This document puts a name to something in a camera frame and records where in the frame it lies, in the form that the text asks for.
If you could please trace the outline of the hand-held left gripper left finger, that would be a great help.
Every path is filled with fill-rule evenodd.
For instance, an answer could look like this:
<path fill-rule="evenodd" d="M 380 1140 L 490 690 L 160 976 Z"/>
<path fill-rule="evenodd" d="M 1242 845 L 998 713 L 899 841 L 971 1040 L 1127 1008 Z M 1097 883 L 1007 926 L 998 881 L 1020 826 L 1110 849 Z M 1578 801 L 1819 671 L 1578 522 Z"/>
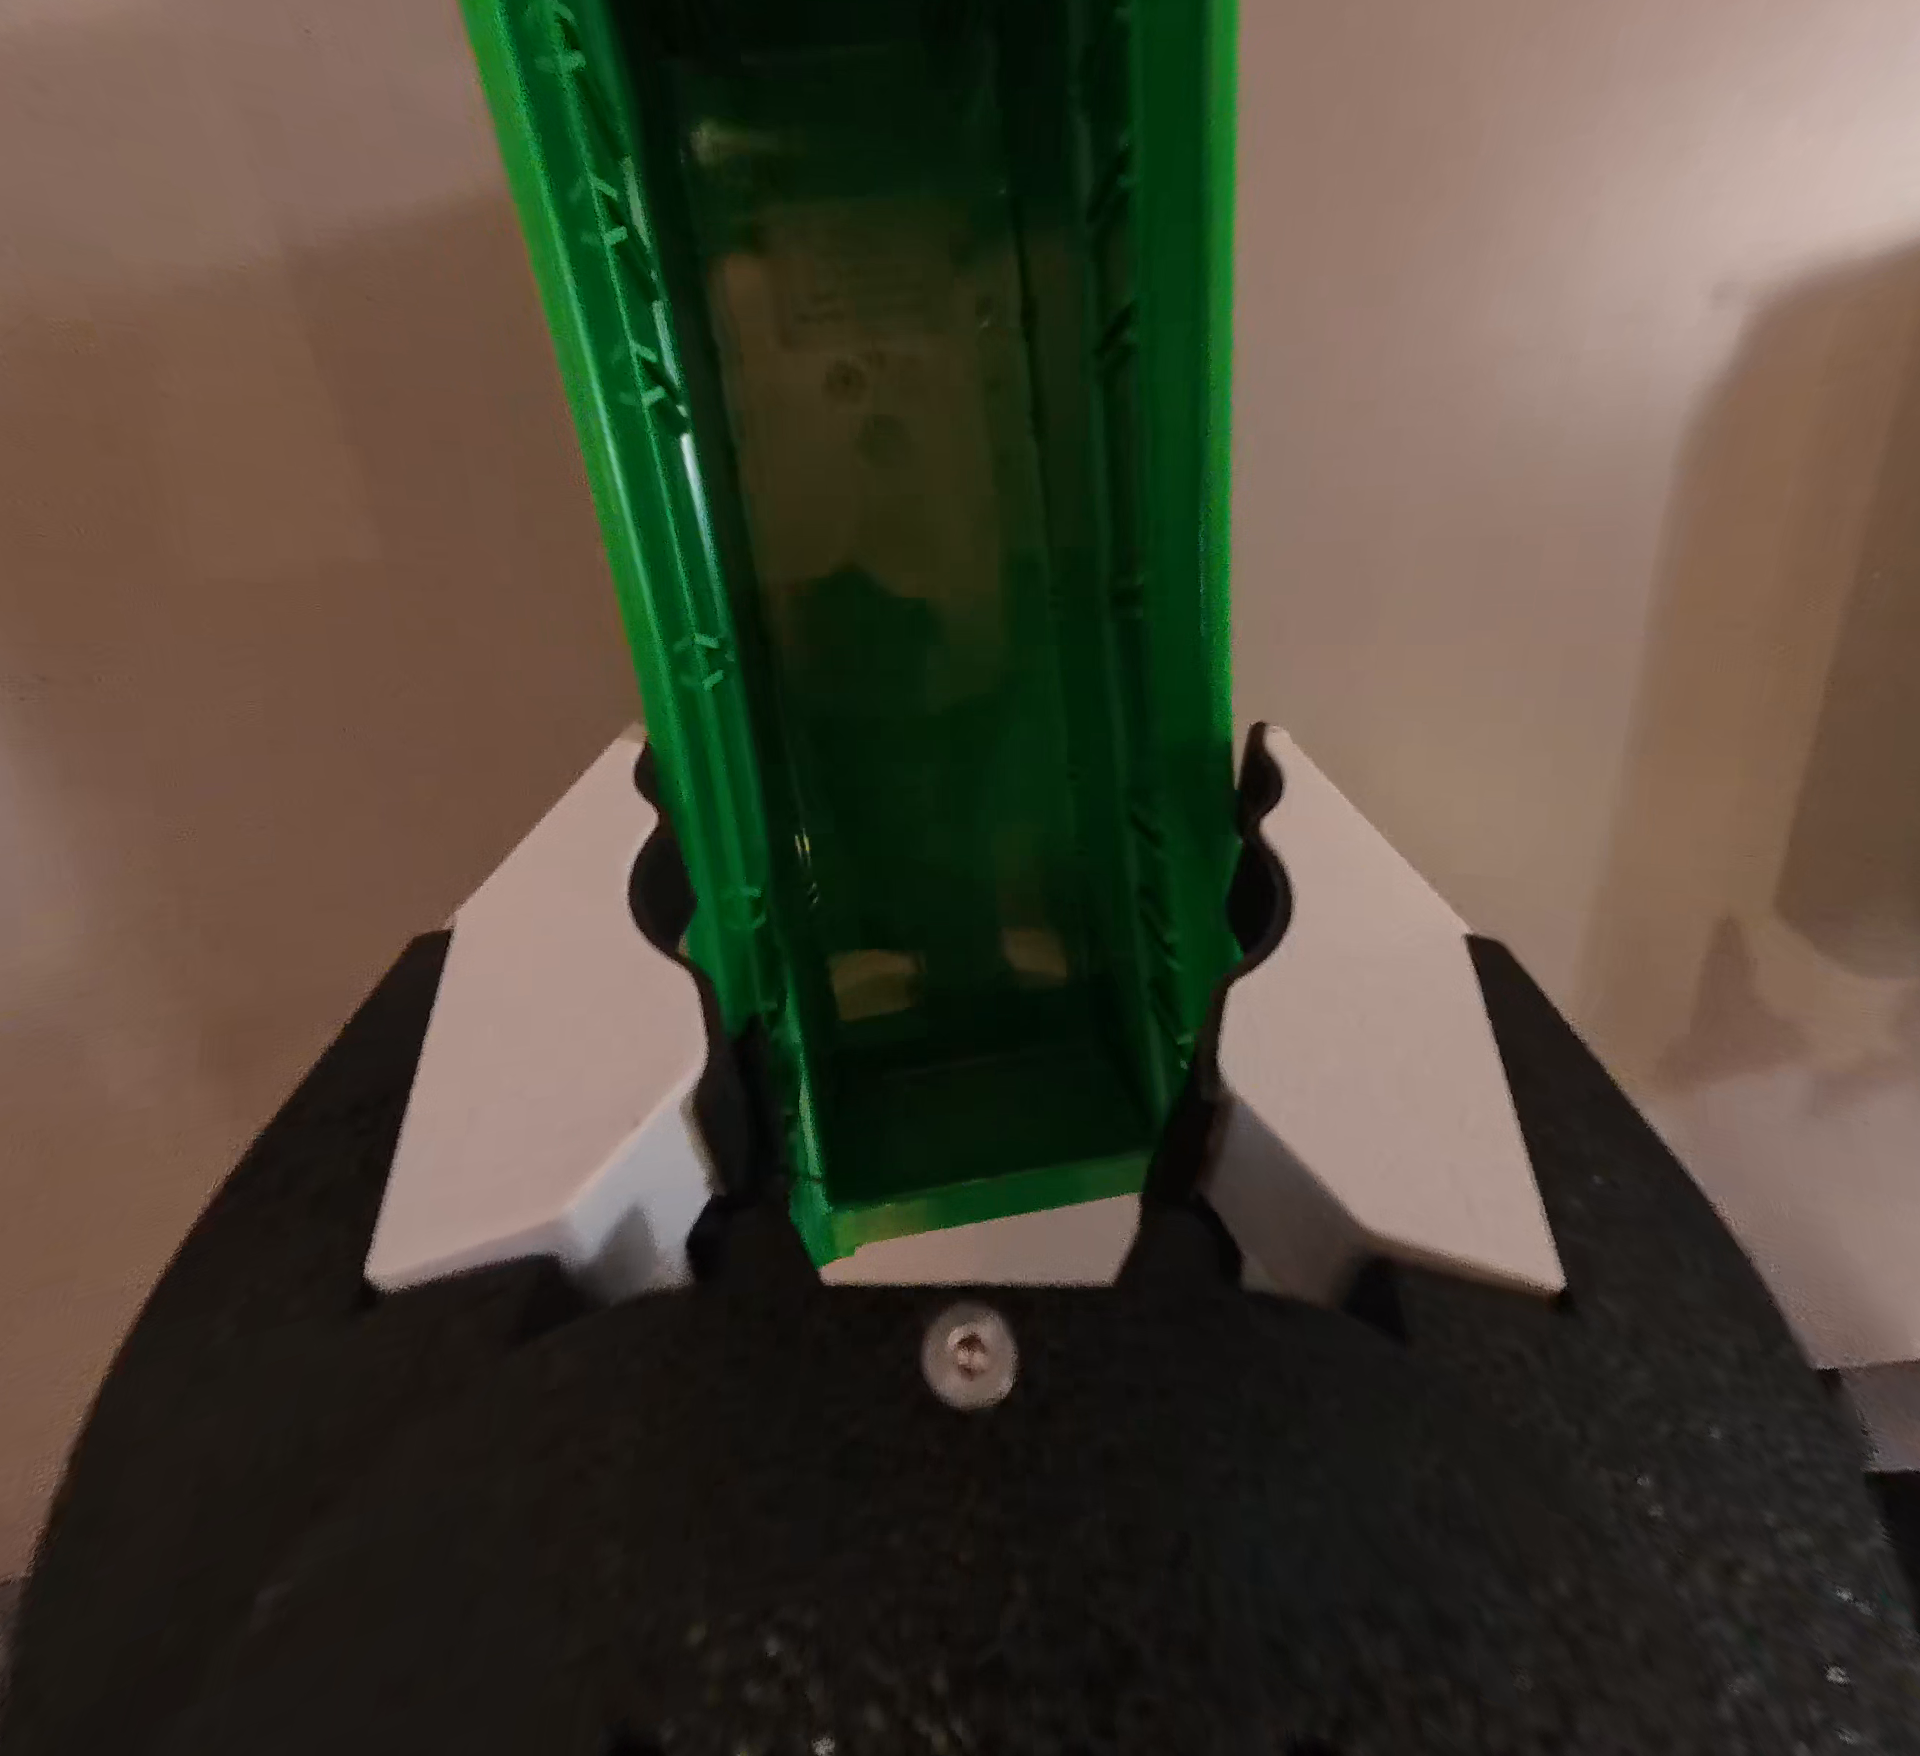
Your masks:
<path fill-rule="evenodd" d="M 692 1282 L 712 986 L 652 744 L 621 730 L 454 912 L 364 1278 L 547 1258 L 595 1304 Z"/>

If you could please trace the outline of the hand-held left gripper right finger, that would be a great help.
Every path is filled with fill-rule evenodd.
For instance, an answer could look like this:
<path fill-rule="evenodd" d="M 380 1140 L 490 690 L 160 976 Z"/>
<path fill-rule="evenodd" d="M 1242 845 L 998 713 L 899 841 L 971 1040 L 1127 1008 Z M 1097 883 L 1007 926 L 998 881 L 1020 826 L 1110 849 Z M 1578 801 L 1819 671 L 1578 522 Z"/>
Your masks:
<path fill-rule="evenodd" d="M 1564 1298 L 1469 926 L 1279 724 L 1242 748 L 1233 883 L 1186 1172 L 1242 1282 L 1347 1304 L 1406 1266 Z"/>

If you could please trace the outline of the green plastic bin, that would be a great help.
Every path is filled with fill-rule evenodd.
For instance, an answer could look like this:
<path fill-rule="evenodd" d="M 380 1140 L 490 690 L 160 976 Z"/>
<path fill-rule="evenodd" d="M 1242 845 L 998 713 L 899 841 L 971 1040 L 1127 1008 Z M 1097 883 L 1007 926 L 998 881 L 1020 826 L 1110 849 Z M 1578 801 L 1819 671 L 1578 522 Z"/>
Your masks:
<path fill-rule="evenodd" d="M 456 0 L 815 1266 L 1135 1193 L 1233 959 L 1233 0 Z"/>

